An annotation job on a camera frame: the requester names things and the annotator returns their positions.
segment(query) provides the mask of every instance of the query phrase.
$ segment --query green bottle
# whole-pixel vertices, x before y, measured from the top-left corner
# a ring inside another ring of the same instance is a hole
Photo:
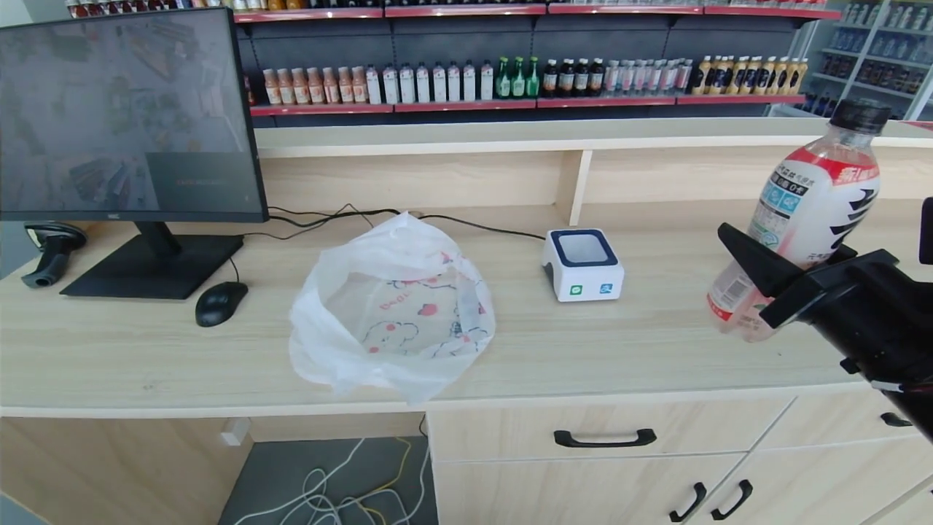
[[[506,57],[499,57],[499,79],[495,86],[495,94],[499,98],[508,98],[512,92],[512,82],[508,79],[508,58]]]
[[[528,98],[537,98],[537,88],[539,85],[537,77],[537,57],[533,56],[531,57],[531,73],[525,81],[525,95],[527,95]]]
[[[515,57],[515,75],[512,77],[512,96],[515,98],[524,97],[524,59],[520,56]]]

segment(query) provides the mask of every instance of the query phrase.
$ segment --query monitor stand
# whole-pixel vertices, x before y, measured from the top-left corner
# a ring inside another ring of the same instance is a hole
[[[62,290],[75,297],[187,299],[243,245],[242,235],[172,235],[164,222],[140,234]]]

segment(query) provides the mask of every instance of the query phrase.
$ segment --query black bottle cap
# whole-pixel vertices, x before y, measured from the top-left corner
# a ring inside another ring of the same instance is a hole
[[[878,135],[891,118],[891,108],[868,98],[841,100],[829,119],[837,128]]]

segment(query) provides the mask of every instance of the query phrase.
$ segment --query plastic bag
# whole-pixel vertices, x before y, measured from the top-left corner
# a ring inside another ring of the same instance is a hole
[[[486,348],[492,294],[441,230],[398,215],[326,249],[291,310],[295,371],[345,394],[358,385],[434,397]]]

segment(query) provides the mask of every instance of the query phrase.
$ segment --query black handle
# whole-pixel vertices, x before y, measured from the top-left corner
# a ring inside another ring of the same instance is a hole
[[[640,429],[638,437],[634,441],[623,441],[621,443],[583,443],[574,439],[570,431],[554,431],[554,443],[567,448],[623,448],[623,447],[644,447],[658,441],[658,436],[651,429]]]
[[[885,412],[881,415],[881,421],[889,427],[912,427],[913,423],[901,418],[894,412]]]
[[[693,485],[693,489],[696,490],[697,492],[697,499],[693,500],[693,504],[690,506],[689,509],[687,509],[687,512],[678,516],[677,512],[675,510],[672,510],[671,514],[668,515],[671,517],[671,521],[673,521],[674,523],[680,523],[684,519],[687,519],[687,516],[689,516],[691,512],[696,510],[697,507],[700,506],[700,504],[706,498],[706,487],[703,486],[703,483],[697,483]]]
[[[713,515],[713,521],[722,521],[723,519],[731,516],[732,513],[739,510],[739,507],[742,506],[743,503],[745,503],[745,500],[747,500],[748,497],[752,495],[752,489],[753,489],[752,484],[747,479],[743,479],[742,481],[739,482],[739,489],[742,489],[742,497],[739,498],[739,502],[735,504],[731,509],[729,509],[729,512],[727,512],[726,514],[719,512],[719,509],[717,508],[713,509],[713,512],[710,513]]]

